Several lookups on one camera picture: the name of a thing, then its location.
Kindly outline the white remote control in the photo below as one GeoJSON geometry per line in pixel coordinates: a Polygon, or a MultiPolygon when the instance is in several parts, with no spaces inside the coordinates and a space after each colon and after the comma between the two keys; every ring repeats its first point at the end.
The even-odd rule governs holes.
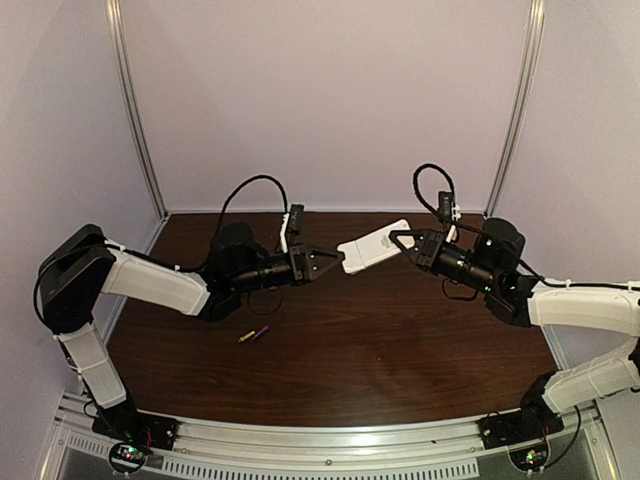
{"type": "Polygon", "coordinates": [[[367,235],[339,244],[337,251],[344,256],[341,262],[343,271],[355,275],[399,255],[401,249],[391,241],[390,233],[410,229],[406,219],[399,219],[367,235]]]}

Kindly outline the gold AAA battery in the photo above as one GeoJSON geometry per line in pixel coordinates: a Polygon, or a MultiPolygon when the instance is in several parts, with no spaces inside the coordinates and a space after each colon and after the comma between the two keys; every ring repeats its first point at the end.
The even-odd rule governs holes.
{"type": "Polygon", "coordinates": [[[250,331],[248,333],[246,333],[245,335],[242,335],[239,339],[238,339],[238,343],[239,344],[243,344],[249,340],[251,340],[254,336],[255,336],[256,332],[255,331],[250,331]]]}

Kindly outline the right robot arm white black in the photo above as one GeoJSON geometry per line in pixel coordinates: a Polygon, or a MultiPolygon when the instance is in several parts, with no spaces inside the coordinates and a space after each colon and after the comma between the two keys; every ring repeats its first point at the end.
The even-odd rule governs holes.
{"type": "Polygon", "coordinates": [[[444,232],[394,230],[389,238],[419,269],[480,293],[500,321],[520,327],[573,326],[626,335],[612,351],[539,377],[523,396],[521,426],[542,428],[583,402],[639,386],[639,285],[551,281],[522,273],[524,236],[508,221],[489,218],[471,250],[444,232]]]}

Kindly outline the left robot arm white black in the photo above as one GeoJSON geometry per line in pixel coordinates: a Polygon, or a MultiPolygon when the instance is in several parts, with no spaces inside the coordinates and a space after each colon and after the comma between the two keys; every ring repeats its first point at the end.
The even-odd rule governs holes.
{"type": "Polygon", "coordinates": [[[204,262],[193,268],[165,264],[107,239],[87,224],[39,267],[34,310],[70,357],[97,410],[125,436],[139,416],[101,335],[93,323],[100,295],[118,295],[183,315],[219,321],[242,304],[243,295],[311,283],[345,258],[337,250],[296,243],[271,253],[244,222],[224,226],[211,240],[204,262]]]}

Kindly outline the purple AAA battery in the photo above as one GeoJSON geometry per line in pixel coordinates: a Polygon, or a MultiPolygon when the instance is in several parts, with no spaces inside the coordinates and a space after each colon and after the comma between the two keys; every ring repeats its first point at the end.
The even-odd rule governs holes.
{"type": "Polygon", "coordinates": [[[258,332],[256,332],[253,336],[253,341],[256,341],[260,338],[262,338],[266,333],[268,333],[270,330],[269,326],[264,326],[262,329],[260,329],[258,332]]]}

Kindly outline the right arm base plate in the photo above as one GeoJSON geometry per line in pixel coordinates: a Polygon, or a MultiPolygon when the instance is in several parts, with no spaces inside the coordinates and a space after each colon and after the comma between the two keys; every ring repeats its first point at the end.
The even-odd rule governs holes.
{"type": "Polygon", "coordinates": [[[540,420],[521,410],[503,414],[492,412],[476,424],[486,450],[542,439],[564,429],[559,416],[540,420]]]}

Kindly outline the front aluminium rail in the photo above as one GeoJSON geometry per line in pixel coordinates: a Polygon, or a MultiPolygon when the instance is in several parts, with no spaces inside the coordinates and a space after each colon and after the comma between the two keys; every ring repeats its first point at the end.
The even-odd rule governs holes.
{"type": "Polygon", "coordinates": [[[540,440],[549,466],[516,467],[532,443],[488,449],[479,417],[378,427],[273,427],[180,417],[170,450],[136,479],[617,479],[599,411],[569,413],[540,440]]]}

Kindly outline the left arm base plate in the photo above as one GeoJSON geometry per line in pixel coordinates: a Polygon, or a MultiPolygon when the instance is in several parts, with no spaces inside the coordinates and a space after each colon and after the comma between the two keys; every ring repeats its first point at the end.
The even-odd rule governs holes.
{"type": "Polygon", "coordinates": [[[100,411],[91,426],[94,433],[111,439],[167,451],[173,449],[177,428],[175,418],[137,410],[100,411]]]}

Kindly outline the right aluminium frame post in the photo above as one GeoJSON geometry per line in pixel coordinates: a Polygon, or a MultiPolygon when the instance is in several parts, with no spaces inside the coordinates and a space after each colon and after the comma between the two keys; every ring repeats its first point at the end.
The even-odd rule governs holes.
{"type": "Polygon", "coordinates": [[[534,78],[539,62],[542,38],[544,34],[546,16],[546,2],[531,0],[529,13],[525,25],[525,37],[519,67],[518,79],[501,149],[496,174],[484,210],[484,216],[493,216],[497,210],[499,200],[504,191],[509,169],[513,162],[518,140],[524,125],[527,103],[530,97],[534,78]]]}

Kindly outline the aluminium frame post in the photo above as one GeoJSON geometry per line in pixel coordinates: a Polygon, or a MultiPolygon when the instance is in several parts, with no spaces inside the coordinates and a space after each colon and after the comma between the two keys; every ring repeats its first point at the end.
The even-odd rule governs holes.
{"type": "Polygon", "coordinates": [[[148,142],[144,132],[142,116],[137,101],[122,17],[122,2],[118,0],[106,0],[105,7],[126,117],[129,122],[131,136],[141,173],[150,195],[156,216],[159,219],[165,219],[168,217],[169,213],[165,206],[158,178],[152,163],[148,142]]]}
{"type": "Polygon", "coordinates": [[[527,103],[530,97],[534,78],[539,62],[542,38],[544,34],[546,16],[546,2],[531,0],[529,13],[525,25],[525,37],[519,67],[518,79],[501,149],[496,174],[484,210],[484,216],[493,216],[497,210],[499,200],[504,191],[509,169],[513,162],[518,140],[524,125],[527,103]]]}

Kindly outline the left aluminium frame post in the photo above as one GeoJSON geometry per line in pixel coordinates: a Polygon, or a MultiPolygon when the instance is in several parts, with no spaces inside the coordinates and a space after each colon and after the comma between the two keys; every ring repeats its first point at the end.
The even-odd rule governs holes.
{"type": "Polygon", "coordinates": [[[168,217],[169,213],[165,206],[158,178],[152,163],[148,142],[144,132],[142,116],[137,101],[122,17],[122,2],[118,0],[106,0],[105,7],[126,117],[129,122],[131,136],[141,173],[150,195],[156,216],[159,219],[165,219],[168,217]]]}

